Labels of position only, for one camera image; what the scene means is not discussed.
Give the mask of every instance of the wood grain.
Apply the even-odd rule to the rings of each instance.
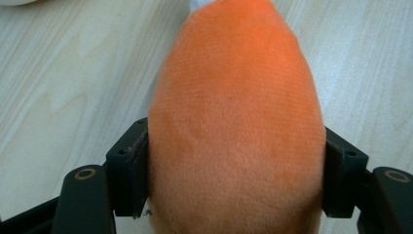
[[[274,2],[312,68],[325,125],[367,153],[370,170],[413,174],[413,2]],[[2,219],[57,196],[68,172],[101,164],[146,116],[188,13],[185,0],[0,7]],[[117,226],[151,233],[146,217]],[[319,233],[357,233],[356,220],[324,218]]]

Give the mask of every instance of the white fabric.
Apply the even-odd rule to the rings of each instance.
[[[213,0],[189,0],[189,10],[191,11],[191,13],[197,9],[199,9],[200,7],[202,7],[203,5],[205,5],[206,3],[212,2]]]

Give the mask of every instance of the tabletop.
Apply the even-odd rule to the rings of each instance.
[[[325,126],[413,174],[413,1],[274,0],[312,69]],[[41,0],[0,7],[0,215],[58,196],[147,115],[186,0]],[[319,233],[357,233],[322,218]],[[117,218],[118,233],[152,233]]]

